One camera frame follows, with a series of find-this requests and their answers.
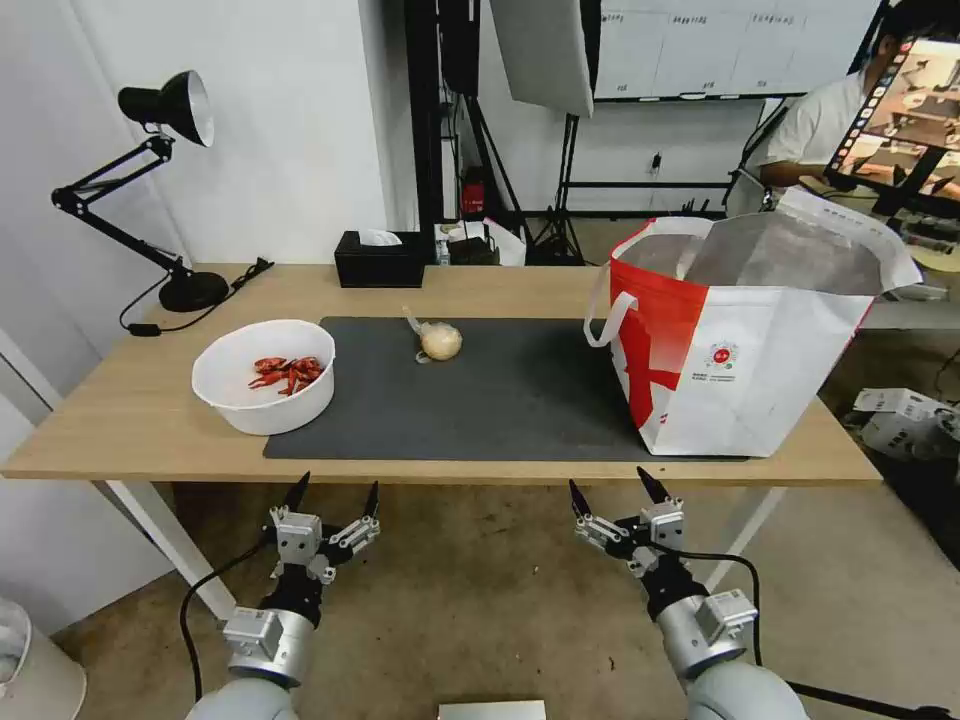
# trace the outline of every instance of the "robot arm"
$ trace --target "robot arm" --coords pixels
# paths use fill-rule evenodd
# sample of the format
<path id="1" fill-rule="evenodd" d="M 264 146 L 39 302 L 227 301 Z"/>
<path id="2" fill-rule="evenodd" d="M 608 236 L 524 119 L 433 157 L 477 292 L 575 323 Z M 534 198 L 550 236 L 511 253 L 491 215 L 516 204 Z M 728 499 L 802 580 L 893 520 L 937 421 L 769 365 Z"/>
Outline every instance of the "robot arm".
<path id="1" fill-rule="evenodd" d="M 654 502 L 641 515 L 611 522 L 593 515 L 570 481 L 575 533 L 623 560 L 647 595 L 647 613 L 663 634 L 663 647 L 687 693 L 690 720 L 807 720 L 800 699 L 780 677 L 738 662 L 744 631 L 757 617 L 739 590 L 711 595 L 694 580 L 677 552 L 683 548 L 683 501 L 642 468 Z"/>
<path id="2" fill-rule="evenodd" d="M 280 555 L 271 574 L 276 587 L 257 608 L 235 608 L 223 628 L 236 679 L 205 695 L 187 720 L 296 720 L 289 690 L 303 682 L 323 589 L 336 579 L 338 566 L 380 534 L 376 483 L 360 519 L 343 529 L 324 528 L 316 515 L 290 509 L 299 505 L 308 478 L 288 504 L 270 511 L 269 532 Z"/>

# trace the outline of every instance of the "black desk mat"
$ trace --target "black desk mat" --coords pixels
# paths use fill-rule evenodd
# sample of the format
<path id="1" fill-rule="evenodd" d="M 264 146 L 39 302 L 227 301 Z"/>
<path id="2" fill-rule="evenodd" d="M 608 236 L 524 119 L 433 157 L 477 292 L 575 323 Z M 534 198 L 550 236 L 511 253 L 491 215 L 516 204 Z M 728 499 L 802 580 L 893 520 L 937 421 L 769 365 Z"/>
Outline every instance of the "black desk mat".
<path id="1" fill-rule="evenodd" d="M 451 319 L 463 348 L 419 365 L 402 318 L 328 317 L 337 343 L 330 405 L 271 437 L 268 458 L 697 460 L 650 455 L 610 361 L 581 320 Z"/>

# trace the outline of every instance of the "table leg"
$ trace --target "table leg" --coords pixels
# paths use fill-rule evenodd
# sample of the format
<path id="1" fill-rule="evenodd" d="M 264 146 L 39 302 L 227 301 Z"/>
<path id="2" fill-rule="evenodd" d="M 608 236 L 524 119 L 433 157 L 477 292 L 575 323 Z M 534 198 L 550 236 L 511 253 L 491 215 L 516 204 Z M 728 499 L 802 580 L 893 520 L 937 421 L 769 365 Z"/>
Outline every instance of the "table leg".
<path id="1" fill-rule="evenodd" d="M 107 484 L 188 584 L 213 569 L 151 483 L 108 480 Z M 206 583 L 197 594 L 220 620 L 230 619 L 237 602 L 220 578 Z"/>
<path id="2" fill-rule="evenodd" d="M 786 494 L 787 489 L 783 487 L 751 487 L 744 490 L 739 504 L 727 521 L 727 527 L 720 537 L 720 542 L 711 548 L 711 552 L 727 555 L 742 553 L 747 543 Z M 729 560 L 722 560 L 706 575 L 705 580 L 702 576 L 697 579 L 706 586 L 707 590 L 713 592 L 732 564 Z"/>

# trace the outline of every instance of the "shopping bag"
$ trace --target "shopping bag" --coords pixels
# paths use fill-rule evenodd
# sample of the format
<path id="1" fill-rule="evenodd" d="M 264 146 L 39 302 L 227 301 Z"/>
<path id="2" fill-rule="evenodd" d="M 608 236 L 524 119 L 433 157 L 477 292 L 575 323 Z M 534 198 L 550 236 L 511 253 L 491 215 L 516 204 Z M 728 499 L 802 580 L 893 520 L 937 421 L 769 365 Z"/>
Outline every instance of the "shopping bag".
<path id="1" fill-rule="evenodd" d="M 610 275 L 610 312 L 590 324 Z M 657 218 L 617 245 L 584 320 L 657 455 L 766 457 L 874 298 L 921 280 L 889 228 L 802 190 L 776 212 Z"/>

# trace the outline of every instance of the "logo on bag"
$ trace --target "logo on bag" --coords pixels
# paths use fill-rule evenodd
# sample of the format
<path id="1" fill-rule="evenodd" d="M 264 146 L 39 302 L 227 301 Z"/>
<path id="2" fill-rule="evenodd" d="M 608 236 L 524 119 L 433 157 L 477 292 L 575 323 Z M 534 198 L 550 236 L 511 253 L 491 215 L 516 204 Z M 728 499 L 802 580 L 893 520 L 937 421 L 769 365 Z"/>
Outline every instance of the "logo on bag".
<path id="1" fill-rule="evenodd" d="M 733 343 L 720 342 L 710 348 L 707 367 L 732 370 L 737 361 L 738 348 Z"/>

